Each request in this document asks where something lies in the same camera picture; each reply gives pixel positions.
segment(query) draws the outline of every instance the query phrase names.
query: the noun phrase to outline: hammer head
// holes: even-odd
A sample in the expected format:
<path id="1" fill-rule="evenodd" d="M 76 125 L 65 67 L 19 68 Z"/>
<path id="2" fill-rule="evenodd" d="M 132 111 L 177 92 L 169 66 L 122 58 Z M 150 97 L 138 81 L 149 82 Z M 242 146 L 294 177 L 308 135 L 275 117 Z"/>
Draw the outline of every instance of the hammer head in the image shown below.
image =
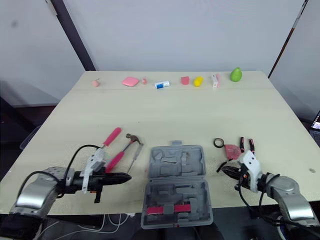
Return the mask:
<path id="1" fill-rule="evenodd" d="M 125 135 L 125 137 L 127 138 L 127 139 L 130 139 L 131 140 L 131 142 L 138 142 L 139 144 L 141 144 L 140 143 L 140 141 L 139 141 L 139 138 L 136 136 L 136 135 L 131 135 L 130 133 L 127 133 L 126 135 Z"/>

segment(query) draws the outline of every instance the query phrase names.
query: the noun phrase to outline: black pliers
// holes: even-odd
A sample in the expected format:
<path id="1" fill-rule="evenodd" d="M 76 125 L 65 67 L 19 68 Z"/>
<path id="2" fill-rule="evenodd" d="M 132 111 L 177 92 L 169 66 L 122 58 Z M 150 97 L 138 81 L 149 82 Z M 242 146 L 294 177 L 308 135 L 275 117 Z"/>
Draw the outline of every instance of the black pliers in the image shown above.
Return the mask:
<path id="1" fill-rule="evenodd" d="M 244 141 L 245 141 L 245 138 L 243 136 L 240 137 L 240 150 L 241 150 L 242 153 L 245 152 Z M 250 151 L 253 154 L 255 154 L 255 143 L 254 143 L 254 140 L 252 138 L 249 139 L 249 144 L 250 144 Z"/>

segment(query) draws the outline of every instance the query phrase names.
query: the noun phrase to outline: hammer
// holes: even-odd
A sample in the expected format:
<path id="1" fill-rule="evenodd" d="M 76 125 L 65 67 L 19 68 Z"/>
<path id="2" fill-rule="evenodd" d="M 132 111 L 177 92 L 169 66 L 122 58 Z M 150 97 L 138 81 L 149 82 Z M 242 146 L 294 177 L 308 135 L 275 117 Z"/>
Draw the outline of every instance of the hammer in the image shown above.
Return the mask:
<path id="1" fill-rule="evenodd" d="M 127 146 L 125 146 L 125 148 L 119 152 L 112 160 L 111 162 L 106 166 L 105 169 L 105 173 L 110 173 L 112 171 L 112 169 L 117 165 L 117 163 L 123 158 L 123 156 L 125 155 L 125 151 L 128 149 L 128 147 L 133 144 L 134 142 L 138 142 L 140 144 L 139 138 L 136 135 L 131 135 L 129 133 L 127 133 L 125 135 L 125 137 L 127 139 L 130 139 L 130 142 L 128 143 Z"/>

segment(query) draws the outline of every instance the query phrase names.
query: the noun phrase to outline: green toy fruit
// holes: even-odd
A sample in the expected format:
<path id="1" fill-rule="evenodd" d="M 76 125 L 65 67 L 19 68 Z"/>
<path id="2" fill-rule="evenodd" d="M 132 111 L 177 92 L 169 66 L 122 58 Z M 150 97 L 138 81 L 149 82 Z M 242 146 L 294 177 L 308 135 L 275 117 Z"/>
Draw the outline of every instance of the green toy fruit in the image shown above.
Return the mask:
<path id="1" fill-rule="evenodd" d="M 240 67 L 236 67 L 230 74 L 230 80 L 233 82 L 239 82 L 242 78 L 242 71 Z"/>

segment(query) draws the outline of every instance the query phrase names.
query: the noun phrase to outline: gray toolbox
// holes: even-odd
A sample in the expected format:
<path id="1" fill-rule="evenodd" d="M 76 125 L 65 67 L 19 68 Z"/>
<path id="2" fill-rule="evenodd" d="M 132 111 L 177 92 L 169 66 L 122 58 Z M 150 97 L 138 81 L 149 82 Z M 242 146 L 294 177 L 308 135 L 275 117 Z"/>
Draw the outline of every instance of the gray toolbox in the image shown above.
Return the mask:
<path id="1" fill-rule="evenodd" d="M 204 150 L 200 145 L 151 149 L 141 215 L 143 229 L 210 225 L 213 213 L 206 174 Z"/>

